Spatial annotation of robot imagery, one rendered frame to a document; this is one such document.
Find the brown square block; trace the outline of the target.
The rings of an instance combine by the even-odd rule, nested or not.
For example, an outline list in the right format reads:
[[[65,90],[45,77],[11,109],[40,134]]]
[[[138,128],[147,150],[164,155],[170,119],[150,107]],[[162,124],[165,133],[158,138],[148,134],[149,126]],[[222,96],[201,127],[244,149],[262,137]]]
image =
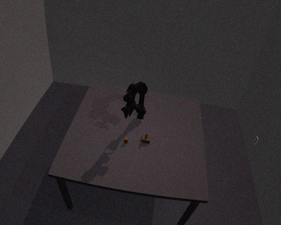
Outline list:
[[[149,143],[150,143],[150,136],[151,136],[151,135],[148,135],[148,137],[146,138],[146,135],[143,134],[142,143],[147,143],[147,144],[149,144]]]

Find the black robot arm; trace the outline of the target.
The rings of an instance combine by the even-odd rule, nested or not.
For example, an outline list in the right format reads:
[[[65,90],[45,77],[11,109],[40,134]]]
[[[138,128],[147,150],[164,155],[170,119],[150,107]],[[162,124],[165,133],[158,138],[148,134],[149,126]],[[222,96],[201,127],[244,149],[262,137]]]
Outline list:
[[[139,93],[139,104],[136,104],[136,102],[134,102],[131,105],[131,108],[134,108],[138,113],[137,119],[143,119],[144,115],[146,114],[146,110],[143,104],[144,104],[144,96],[147,91],[148,91],[148,87],[145,85],[144,82],[140,81],[137,84],[130,84],[126,91],[128,93],[123,97],[125,102],[129,102],[131,100],[135,100],[135,95]]]

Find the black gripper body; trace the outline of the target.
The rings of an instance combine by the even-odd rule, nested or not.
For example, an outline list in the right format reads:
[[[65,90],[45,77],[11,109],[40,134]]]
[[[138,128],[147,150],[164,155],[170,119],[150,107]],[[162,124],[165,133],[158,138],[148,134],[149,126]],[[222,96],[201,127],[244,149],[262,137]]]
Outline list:
[[[131,109],[131,105],[132,105],[134,102],[135,102],[134,100],[131,100],[131,101],[127,102],[126,107],[121,108],[121,111],[124,111],[124,112],[129,113],[129,112],[130,112],[130,109]]]

